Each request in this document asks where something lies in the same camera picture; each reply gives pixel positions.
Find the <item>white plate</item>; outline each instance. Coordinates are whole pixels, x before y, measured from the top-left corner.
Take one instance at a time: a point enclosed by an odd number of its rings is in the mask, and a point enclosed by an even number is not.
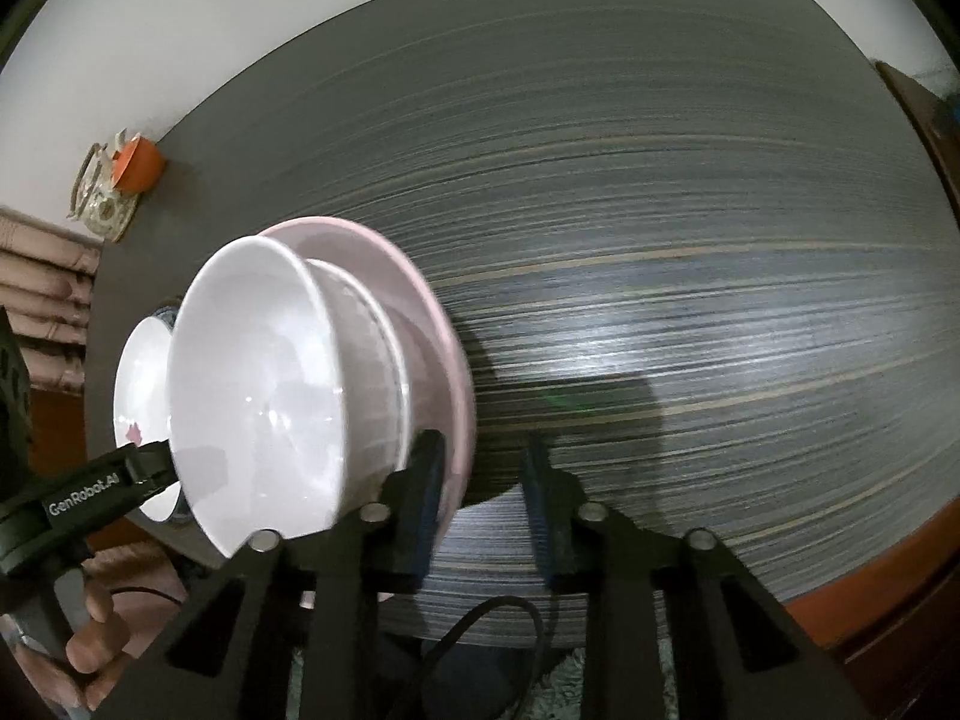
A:
[[[170,327],[157,317],[143,319],[127,338],[113,384],[113,437],[117,446],[162,442],[170,436],[167,356]],[[140,507],[155,522],[166,522],[181,497],[179,482]]]

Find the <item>curtain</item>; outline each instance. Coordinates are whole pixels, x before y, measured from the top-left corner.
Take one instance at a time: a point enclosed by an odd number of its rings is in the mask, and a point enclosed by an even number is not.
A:
[[[32,386],[79,392],[100,251],[0,210],[0,305]]]

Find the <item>small container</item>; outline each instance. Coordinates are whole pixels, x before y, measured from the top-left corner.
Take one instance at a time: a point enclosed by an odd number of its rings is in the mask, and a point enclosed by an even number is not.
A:
[[[167,161],[153,141],[142,135],[124,143],[113,161],[113,187],[130,194],[147,191],[160,180]]]
[[[133,218],[140,195],[110,186],[111,170],[107,148],[93,143],[73,182],[67,218],[82,221],[93,234],[117,242]]]

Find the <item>wood grain table top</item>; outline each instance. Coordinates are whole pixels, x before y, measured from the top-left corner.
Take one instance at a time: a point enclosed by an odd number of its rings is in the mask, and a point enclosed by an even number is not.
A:
[[[810,0],[377,0],[243,71],[97,276],[88,451],[125,338],[221,245],[298,215],[370,225],[467,349],[464,509],[389,629],[512,592],[583,641],[533,568],[517,463],[549,437],[593,497],[714,529],[781,599],[960,490],[960,233],[920,140]],[[204,562],[196,528],[155,529]],[[523,644],[504,613],[477,643]]]

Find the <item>orange cup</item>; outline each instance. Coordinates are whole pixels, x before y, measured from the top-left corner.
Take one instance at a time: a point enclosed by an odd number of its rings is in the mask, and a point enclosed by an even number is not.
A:
[[[137,135],[117,154],[113,163],[113,186],[120,191],[132,194],[152,188],[163,167],[166,158],[153,141]]]

